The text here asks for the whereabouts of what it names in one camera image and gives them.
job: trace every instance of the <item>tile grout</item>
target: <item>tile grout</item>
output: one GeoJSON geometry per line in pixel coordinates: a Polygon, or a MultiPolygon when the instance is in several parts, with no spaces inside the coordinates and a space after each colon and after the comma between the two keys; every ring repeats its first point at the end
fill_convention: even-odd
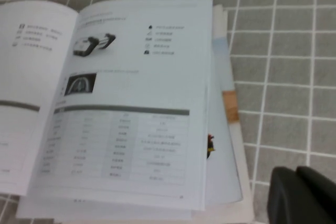
{"type": "Polygon", "coordinates": [[[311,135],[312,135],[312,115],[313,115],[313,96],[314,96],[314,69],[315,69],[315,31],[316,31],[316,4],[317,0],[313,0],[313,18],[312,18],[312,34],[311,34],[311,63],[310,63],[310,90],[309,90],[309,111],[308,111],[308,127],[307,127],[307,159],[306,165],[310,166],[311,151],[311,135]]]}
{"type": "MultiPolygon", "coordinates": [[[[261,115],[260,111],[250,111],[250,110],[238,110],[239,113],[243,114],[253,114],[253,115],[261,115]]],[[[263,115],[272,115],[272,116],[282,116],[287,118],[297,118],[297,119],[307,119],[309,116],[307,115],[294,115],[294,114],[285,114],[285,113],[276,113],[276,112],[264,112],[263,115]]],[[[327,121],[327,122],[336,122],[336,118],[324,118],[321,116],[312,116],[312,120],[317,121],[327,121]]]]}
{"type": "Polygon", "coordinates": [[[5,201],[4,208],[2,209],[1,214],[0,214],[0,222],[2,222],[2,217],[4,216],[4,213],[5,213],[6,208],[7,208],[7,206],[8,206],[8,202],[9,202],[10,197],[11,197],[11,195],[8,195],[8,196],[7,196],[7,199],[6,199],[6,201],[5,201]]]}
{"type": "Polygon", "coordinates": [[[267,80],[268,80],[268,74],[270,69],[270,55],[272,51],[272,41],[273,41],[273,31],[274,31],[274,25],[275,25],[275,13],[276,13],[276,6],[277,6],[277,0],[274,0],[273,2],[273,10],[272,10],[272,23],[271,23],[271,33],[269,36],[269,44],[268,44],[268,52],[267,52],[267,62],[266,62],[266,70],[265,70],[265,78],[264,78],[264,88],[263,88],[263,95],[261,99],[261,115],[259,118],[259,125],[258,125],[258,134],[257,134],[257,147],[255,152],[255,158],[254,158],[254,169],[253,169],[253,183],[252,183],[252,199],[254,200],[255,195],[255,181],[257,179],[257,170],[258,170],[258,161],[259,161],[259,147],[261,143],[261,132],[263,130],[263,117],[264,117],[264,109],[265,109],[265,103],[266,103],[266,92],[267,92],[267,80]]]}
{"type": "Polygon", "coordinates": [[[277,86],[277,87],[292,87],[292,88],[313,88],[313,89],[327,89],[327,90],[335,90],[335,86],[320,86],[310,84],[295,84],[295,83],[283,83],[283,82],[261,82],[261,81],[234,81],[235,84],[246,84],[246,85],[267,85],[267,86],[277,86]]]}
{"type": "MultiPolygon", "coordinates": [[[[257,147],[258,144],[244,143],[244,146],[257,147]]],[[[259,147],[264,148],[264,149],[278,150],[278,151],[284,151],[284,152],[293,152],[293,153],[298,153],[298,154],[307,154],[308,153],[307,151],[300,150],[300,149],[286,148],[286,147],[273,146],[273,145],[267,145],[267,144],[260,144],[259,147]]],[[[336,154],[330,154],[330,153],[310,152],[310,154],[315,155],[315,156],[321,156],[321,157],[336,158],[336,154]]]]}
{"type": "MultiPolygon", "coordinates": [[[[267,58],[268,56],[265,55],[230,55],[232,58],[256,58],[256,59],[262,59],[267,58]]],[[[272,59],[299,59],[299,60],[308,60],[311,58],[311,56],[285,56],[285,55],[271,55],[272,59]]],[[[314,58],[315,60],[336,60],[333,56],[317,56],[314,58]]]]}
{"type": "Polygon", "coordinates": [[[232,34],[231,34],[231,40],[230,40],[230,45],[229,45],[229,55],[231,54],[232,46],[233,46],[233,40],[235,38],[235,30],[236,30],[236,25],[237,25],[237,17],[238,17],[239,6],[240,6],[240,0],[237,0],[236,10],[235,10],[235,18],[234,18],[233,25],[232,25],[232,34]]]}

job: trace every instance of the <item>tiled floor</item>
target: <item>tiled floor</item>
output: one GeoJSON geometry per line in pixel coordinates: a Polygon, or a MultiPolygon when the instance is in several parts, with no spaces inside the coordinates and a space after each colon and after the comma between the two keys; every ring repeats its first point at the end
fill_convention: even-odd
{"type": "MultiPolygon", "coordinates": [[[[50,1],[80,10],[102,0],[50,1]]],[[[214,0],[214,4],[228,10],[229,48],[256,223],[267,223],[274,166],[310,165],[336,182],[336,0],[214,0]]],[[[13,218],[16,201],[0,196],[1,223],[13,218]]]]}

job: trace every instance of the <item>book page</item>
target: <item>book page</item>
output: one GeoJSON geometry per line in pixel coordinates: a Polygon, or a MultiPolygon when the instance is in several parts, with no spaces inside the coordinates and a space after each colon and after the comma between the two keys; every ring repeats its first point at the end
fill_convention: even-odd
{"type": "Polygon", "coordinates": [[[80,13],[33,190],[204,209],[211,0],[80,13]]]}
{"type": "Polygon", "coordinates": [[[27,193],[77,16],[44,1],[0,6],[2,193],[27,193]]]}

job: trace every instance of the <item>black object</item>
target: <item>black object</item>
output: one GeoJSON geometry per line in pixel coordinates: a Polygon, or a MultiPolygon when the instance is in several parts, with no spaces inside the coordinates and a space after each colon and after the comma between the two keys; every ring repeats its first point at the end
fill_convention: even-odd
{"type": "Polygon", "coordinates": [[[94,37],[88,37],[87,40],[81,41],[82,43],[88,43],[88,46],[84,50],[74,50],[74,55],[85,57],[92,53],[95,47],[99,44],[99,40],[94,37]]]}
{"type": "Polygon", "coordinates": [[[336,184],[310,167],[272,171],[270,224],[336,224],[336,184]]]}

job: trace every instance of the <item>white surface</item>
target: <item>white surface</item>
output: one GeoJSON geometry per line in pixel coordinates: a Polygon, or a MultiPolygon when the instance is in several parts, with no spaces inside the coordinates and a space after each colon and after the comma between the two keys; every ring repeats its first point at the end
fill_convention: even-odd
{"type": "Polygon", "coordinates": [[[40,107],[35,112],[0,106],[2,193],[27,193],[46,115],[77,16],[68,7],[43,1],[0,7],[0,100],[40,107]],[[56,39],[47,37],[55,35],[52,29],[61,35],[56,39]]]}
{"type": "Polygon", "coordinates": [[[69,51],[62,81],[56,92],[56,108],[88,104],[135,106],[188,110],[190,115],[184,115],[183,120],[180,119],[181,115],[173,116],[180,123],[172,122],[176,127],[169,128],[167,134],[176,134],[176,141],[181,143],[181,147],[176,147],[176,152],[172,154],[170,151],[147,149],[143,146],[154,148],[157,144],[143,143],[143,138],[148,138],[145,134],[167,130],[166,126],[162,126],[164,129],[151,126],[147,132],[142,132],[141,123],[150,119],[156,125],[160,124],[160,114],[154,117],[150,113],[134,115],[130,112],[130,116],[139,117],[133,131],[129,133],[135,134],[129,140],[129,144],[135,146],[134,151],[129,145],[123,154],[129,157],[127,160],[132,164],[123,168],[123,171],[130,169],[127,174],[124,173],[125,176],[118,175],[114,179],[116,169],[113,168],[109,173],[105,169],[111,168],[112,158],[116,156],[111,148],[107,148],[114,143],[113,134],[110,133],[116,131],[113,120],[117,117],[111,115],[114,111],[75,111],[69,116],[69,112],[55,114],[54,118],[64,114],[64,126],[58,127],[58,130],[50,127],[48,134],[51,135],[48,139],[52,140],[52,136],[61,134],[57,135],[61,139],[60,147],[55,152],[46,149],[46,158],[43,160],[49,160],[49,156],[54,155],[50,166],[56,168],[48,174],[40,173],[31,194],[189,210],[204,209],[206,160],[202,157],[207,134],[204,120],[208,118],[206,97],[210,67],[207,68],[207,65],[210,64],[212,1],[100,2],[84,9],[77,24],[74,41],[79,37],[99,33],[112,33],[117,38],[108,48],[97,50],[86,57],[75,56],[72,50],[69,51]],[[149,32],[152,33],[151,49],[146,55],[145,39],[149,32]],[[167,38],[171,41],[155,42],[167,38]],[[169,45],[169,49],[157,47],[160,43],[169,45]],[[162,54],[165,51],[174,54],[162,54]],[[64,96],[69,76],[82,73],[97,73],[93,92],[64,96]],[[74,157],[79,155],[78,148],[83,142],[78,136],[84,130],[87,131],[87,128],[84,129],[86,124],[82,121],[84,115],[88,114],[92,114],[93,119],[88,138],[95,142],[87,142],[90,147],[87,147],[85,154],[81,153],[83,159],[80,157],[85,160],[83,168],[78,172],[76,169],[73,173],[74,166],[78,167],[78,159],[74,157]]]}

